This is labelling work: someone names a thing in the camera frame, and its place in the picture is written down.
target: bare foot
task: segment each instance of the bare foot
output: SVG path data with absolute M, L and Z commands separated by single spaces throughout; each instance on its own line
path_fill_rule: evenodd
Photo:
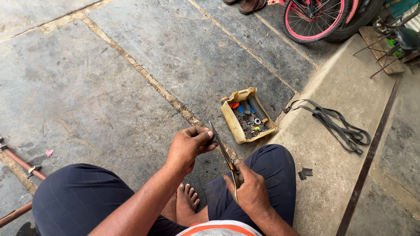
M 200 199 L 197 198 L 197 193 L 194 193 L 194 188 L 190 188 L 189 184 L 185 186 L 181 184 L 176 190 L 176 193 L 176 219 L 178 224 L 191 226 L 195 223 L 209 221 L 207 206 L 198 214 L 195 214 Z
M 175 192 L 161 212 L 161 215 L 165 216 L 173 222 L 176 222 L 176 195 L 177 194 Z

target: sandal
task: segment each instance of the sandal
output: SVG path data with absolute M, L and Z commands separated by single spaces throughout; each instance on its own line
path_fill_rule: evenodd
M 224 3 L 231 5 L 234 4 L 237 0 L 223 0 Z
M 266 0 L 246 0 L 239 5 L 239 11 L 243 14 L 249 14 L 255 10 L 261 9 L 265 6 Z

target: wooden board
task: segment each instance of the wooden board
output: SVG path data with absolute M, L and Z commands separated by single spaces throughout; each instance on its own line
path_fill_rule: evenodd
M 360 32 L 360 35 L 362 35 L 363 39 L 365 40 L 365 42 L 368 45 L 374 43 L 375 41 L 377 41 L 378 39 L 383 37 L 383 35 L 376 33 L 376 31 L 373 29 L 373 26 L 360 27 L 359 32 Z M 380 42 L 375 43 L 374 45 L 370 46 L 370 48 L 377 49 L 377 50 L 382 50 L 382 51 L 389 51 L 391 49 L 391 46 L 387 43 L 386 39 L 383 39 Z M 385 54 L 384 52 L 379 52 L 379 51 L 376 51 L 376 50 L 371 50 L 371 51 L 375 55 L 376 59 L 380 58 L 382 55 Z M 385 58 L 386 57 L 379 60 L 379 63 L 381 64 L 381 66 L 384 66 Z M 392 54 L 386 60 L 386 64 L 390 63 L 395 58 L 396 58 L 396 55 Z M 387 66 L 384 69 L 384 71 L 388 75 L 392 75 L 392 74 L 403 73 L 403 72 L 405 72 L 405 69 L 402 66 L 402 63 L 399 60 L 396 60 L 394 63 Z

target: bicycle tire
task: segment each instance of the bicycle tire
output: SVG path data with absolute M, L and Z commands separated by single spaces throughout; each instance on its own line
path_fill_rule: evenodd
M 331 33 L 333 33 L 341 24 L 342 22 L 345 20 L 347 14 L 344 12 L 347 12 L 347 9 L 349 8 L 349 1 L 348 0 L 339 0 L 341 1 L 342 5 L 344 6 L 342 11 L 340 11 L 341 13 L 339 13 L 339 17 L 340 19 L 336 20 L 337 23 L 334 22 L 334 26 L 329 29 L 328 32 L 326 32 L 325 34 L 323 34 L 320 37 L 316 37 L 314 39 L 302 39 L 302 38 L 297 38 L 295 36 L 292 35 L 292 33 L 289 32 L 289 30 L 287 29 L 287 13 L 288 13 L 288 8 L 290 7 L 289 5 L 292 3 L 291 0 L 287 0 L 287 2 L 285 3 L 283 10 L 282 10 L 282 20 L 281 20 L 281 27 L 283 28 L 283 31 L 285 32 L 285 34 L 287 35 L 287 37 L 289 37 L 291 40 L 298 42 L 298 43 L 312 43 L 312 42 L 317 42 L 320 40 L 323 40 L 325 37 L 327 37 L 328 35 L 330 35 Z
M 338 27 L 332 34 L 324 39 L 328 42 L 340 42 L 350 38 L 359 31 L 360 27 L 366 26 L 375 17 L 384 1 L 385 0 L 371 0 L 363 13 L 356 13 L 354 15 L 349 22 L 350 26 L 346 27 L 344 30 L 341 30 L 341 27 Z

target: blue plastic piece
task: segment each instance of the blue plastic piece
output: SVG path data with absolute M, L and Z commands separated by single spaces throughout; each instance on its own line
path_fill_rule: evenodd
M 242 105 L 239 105 L 237 108 L 241 113 L 244 113 L 244 109 L 242 108 Z
M 248 105 L 249 105 L 249 109 L 251 110 L 251 112 L 255 114 L 255 111 L 254 111 L 254 109 L 252 108 L 252 106 L 249 102 L 248 102 Z

